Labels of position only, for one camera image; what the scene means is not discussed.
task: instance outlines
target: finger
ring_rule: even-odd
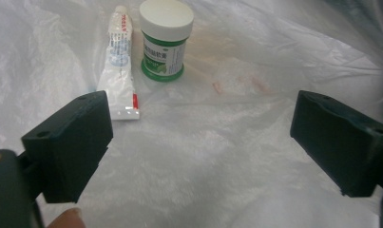
[[[86,228],[82,221],[82,211],[79,208],[66,210],[57,217],[48,228]]]

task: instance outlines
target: bottle label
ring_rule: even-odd
[[[179,46],[162,47],[144,38],[144,66],[159,76],[172,76],[182,70],[185,42]]]

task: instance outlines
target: white lid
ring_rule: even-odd
[[[128,10],[126,9],[125,6],[117,6],[114,11],[119,12],[121,14],[127,14],[128,13]]]
[[[176,0],[146,0],[140,6],[141,30],[162,41],[180,41],[191,34],[194,13]]]

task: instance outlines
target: white plastic sheet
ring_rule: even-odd
[[[140,70],[139,1],[0,1],[0,148],[82,94],[103,70],[109,14],[134,22],[142,116],[114,139],[78,206],[87,227],[378,227],[378,203],[342,197],[290,138],[300,89],[383,123],[383,49],[324,2],[184,1],[185,72]],[[46,223],[72,204],[45,204]]]

